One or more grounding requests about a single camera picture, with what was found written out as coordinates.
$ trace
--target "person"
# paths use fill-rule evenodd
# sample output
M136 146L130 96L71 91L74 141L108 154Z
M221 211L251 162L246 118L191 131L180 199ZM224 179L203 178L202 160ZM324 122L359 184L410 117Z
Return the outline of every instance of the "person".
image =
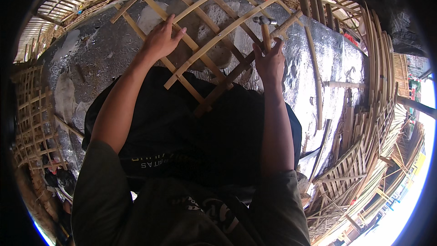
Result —
M310 245L294 170L292 128L282 96L283 42L265 57L253 45L264 85L261 181L249 206L190 180L147 178L132 202L118 153L151 67L185 34L172 38L170 15L157 25L104 100L87 147L72 207L77 245Z

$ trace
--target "left hand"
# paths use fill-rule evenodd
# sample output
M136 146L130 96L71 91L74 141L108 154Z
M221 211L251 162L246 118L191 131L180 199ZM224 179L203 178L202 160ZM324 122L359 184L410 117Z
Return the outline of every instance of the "left hand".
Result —
M169 55L178 46L179 41L187 31L187 28L182 28L173 38L171 30L174 14L169 15L167 20L162 21L150 32L144 41L143 46L139 50L135 58L138 60L147 60L154 64L162 57Z

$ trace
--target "bamboo panel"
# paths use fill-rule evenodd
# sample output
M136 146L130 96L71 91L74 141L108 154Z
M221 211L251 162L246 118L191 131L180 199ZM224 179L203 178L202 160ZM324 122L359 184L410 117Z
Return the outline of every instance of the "bamboo panel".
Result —
M405 54L393 53L393 65L395 81L399 83L398 95L410 97L408 88L408 68Z
M67 169L51 114L52 92L41 86L42 66L31 67L12 77L17 95L17 137L14 161L17 167L28 164L30 170L62 166ZM47 156L48 164L42 162Z

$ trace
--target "bamboo lattice frame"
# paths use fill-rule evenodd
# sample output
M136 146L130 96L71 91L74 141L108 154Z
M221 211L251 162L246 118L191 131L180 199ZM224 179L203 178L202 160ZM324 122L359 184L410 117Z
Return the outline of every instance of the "bamboo lattice frame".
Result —
M37 12L48 16L50 19L64 22L71 15L76 14L80 6L87 1L90 0L46 0L38 7ZM96 11L98 8L101 8L102 6L103 5L99 5L84 11L84 13L78 17L79 20L77 22L85 19L89 14ZM32 58L31 54L37 49L36 43L38 42L41 34L49 29L52 29L54 26L55 24L52 22L36 16L32 17L21 34L15 61L24 62Z
M14 163L17 167L28 164L30 170L52 169L62 166L67 169L60 152L58 133L55 129L48 87L42 91L42 65L15 74L17 94L17 136L14 148ZM49 164L44 165L42 156L47 155Z
M147 36L139 29L139 27L134 23L133 19L126 12L129 7L131 7L137 0L129 0L123 4L123 6L117 5L118 9L117 13L110 19L112 23L115 23L118 18L123 16L126 22L135 30L135 32L143 39L147 38ZM163 20L168 17L168 13L166 13L154 0L144 0ZM220 29L209 17L208 15L200 9L200 5L207 2L208 0L198 0L197 2L193 2L192 0L182 0L188 7L183 10L180 14L178 14L173 20L173 28L174 30L180 30L181 27L178 25L178 21L180 21L187 14L194 12L196 13L200 19L202 19L216 34L210 41L208 41L203 47L199 47L194 40L188 36L184 35L183 41L193 50L193 55L182 64L181 67L176 68L166 57L162 58L161 61L164 65L173 73L170 79L165 83L164 87L169 89L176 81L180 81L185 88L194 96L194 98L200 103L200 105L195 110L195 115L200 117L204 112L211 110L211 106L214 101L225 91L232 88L232 82L246 69L248 69L251 63L254 61L254 54L250 53L247 57L244 57L240 51L234 46L234 44L228 39L227 35L231 33L234 29L240 26L248 36L254 41L254 43L258 44L261 48L263 48L262 42L258 39L258 37L253 33L252 30L245 24L245 21L249 19L252 15L261 12L263 15L269 16L265 12L265 8L273 3L278 3L281 5L290 16L293 15L291 9L287 7L287 5L281 0L266 0L265 2L259 4L255 0L247 0L251 3L254 8L248 11L246 14L239 17L223 0L213 0L216 4L218 4L234 21L224 29ZM347 8L347 10L352 11L353 13L358 13L354 9ZM302 23L296 19L294 22L302 25ZM284 30L282 32L276 33L276 35L282 35L284 38L287 38ZM223 44L232 52L232 54L237 58L239 64L234 70L225 76L218 68L217 65L206 55L206 52L210 50L216 43L223 42ZM202 62L207 66L212 73L216 76L219 84L217 87L207 96L202 97L183 77L183 73L190 68L190 66L197 61L198 59L202 60Z

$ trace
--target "stack of bamboo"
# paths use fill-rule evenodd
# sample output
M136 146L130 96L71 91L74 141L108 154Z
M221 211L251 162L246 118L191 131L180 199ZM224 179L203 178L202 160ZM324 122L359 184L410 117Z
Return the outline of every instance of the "stack of bamboo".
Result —
M338 145L334 143L333 148L333 152L339 153L333 155L333 166L316 178L316 193L305 211L310 237L315 244L337 229L345 219L353 221L351 216L354 213L351 211L358 208L354 203L362 197L381 161L382 149L395 116L397 91L391 39L381 30L376 13L373 10L370 12L366 4L364 6L361 13L366 33L362 39L369 59L368 99L367 103L357 107L346 106L344 129L338 133L336 140L339 142L341 136L341 142Z

